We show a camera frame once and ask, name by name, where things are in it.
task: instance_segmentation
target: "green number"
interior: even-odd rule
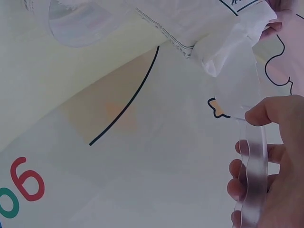
[[[11,201],[13,202],[13,209],[11,211],[6,211],[0,205],[0,214],[3,215],[4,217],[6,217],[7,219],[10,219],[10,218],[12,219],[12,218],[16,217],[19,212],[19,208],[20,208],[19,201],[18,201],[16,195],[7,188],[0,189],[0,197],[3,195],[10,197]]]

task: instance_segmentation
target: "clear plastic cup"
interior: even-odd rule
[[[105,38],[131,13],[121,0],[99,0],[75,7],[58,0],[22,0],[25,8],[61,44],[83,47]]]

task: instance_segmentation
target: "paper label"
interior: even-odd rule
[[[254,3],[258,3],[261,0],[220,0],[220,1],[237,15],[240,11],[246,9],[249,6],[252,6]]]

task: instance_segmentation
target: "cartoon outline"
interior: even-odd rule
[[[139,92],[141,91],[143,85],[145,84],[153,66],[154,63],[156,61],[156,58],[158,56],[160,50],[160,46],[157,47],[156,52],[155,52],[155,56],[154,59],[150,65],[150,68],[145,76],[145,78],[143,79],[142,83],[140,84],[140,86],[138,87],[137,91],[135,92],[135,94],[133,95],[133,97],[131,98],[131,100],[128,102],[128,104],[123,108],[123,110],[118,114],[118,116],[109,124],[109,126],[107,126],[96,138],[94,138],[89,145],[93,146],[94,143],[96,143],[102,136],[104,136],[110,129],[111,127],[113,127],[113,125],[120,119],[120,117],[122,117],[122,115],[125,113],[125,111],[129,108],[129,106],[133,103],[133,101],[135,100],[135,98],[137,97],[137,95],[139,94]]]
[[[227,119],[230,119],[230,118],[231,118],[231,116],[225,115],[225,114],[217,115],[217,110],[216,110],[216,109],[212,106],[212,104],[211,104],[212,101],[216,101],[216,98],[213,97],[213,98],[210,98],[210,99],[208,100],[208,105],[209,105],[209,107],[213,110],[213,116],[214,116],[216,119],[219,119],[219,118],[221,118],[221,117],[225,117],[225,118],[227,118]]]
[[[301,15],[296,14],[296,16],[298,16],[298,17],[300,17],[300,18],[302,18],[302,19],[304,20],[304,17],[302,17]],[[264,72],[265,72],[267,78],[269,79],[269,81],[270,81],[272,84],[274,84],[275,86],[282,87],[282,86],[286,86],[288,83],[290,83],[291,85],[290,85],[290,91],[289,91],[289,93],[290,93],[290,95],[292,95],[292,94],[293,94],[294,82],[291,81],[291,77],[288,78],[288,81],[287,81],[286,83],[280,85],[280,84],[275,83],[275,82],[270,78],[270,76],[269,76],[268,73],[267,73],[267,66],[268,66],[268,64],[271,62],[271,60],[273,60],[274,58],[277,58],[277,57],[282,56],[282,55],[285,53],[285,50],[286,50],[286,46],[285,46],[285,43],[283,42],[283,40],[280,38],[279,35],[276,35],[276,36],[277,36],[277,38],[279,39],[279,41],[282,43],[282,45],[283,45],[283,50],[282,50],[282,52],[281,52],[280,54],[275,55],[275,56],[272,56],[272,57],[266,62],[265,67],[264,67]]]

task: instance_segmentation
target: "red number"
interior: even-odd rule
[[[10,175],[11,175],[11,178],[12,178],[14,184],[16,185],[16,187],[20,191],[20,193],[23,195],[23,197],[27,201],[33,202],[33,201],[37,201],[42,198],[42,196],[44,195],[45,186],[44,186],[42,177],[33,170],[27,170],[23,174],[21,174],[20,177],[17,177],[17,173],[16,173],[17,167],[20,166],[21,164],[25,163],[26,161],[27,161],[27,159],[25,157],[17,158],[10,167]],[[25,188],[22,186],[24,184],[25,180],[29,177],[35,178],[38,182],[38,186],[39,186],[38,192],[34,195],[30,195],[25,190]]]

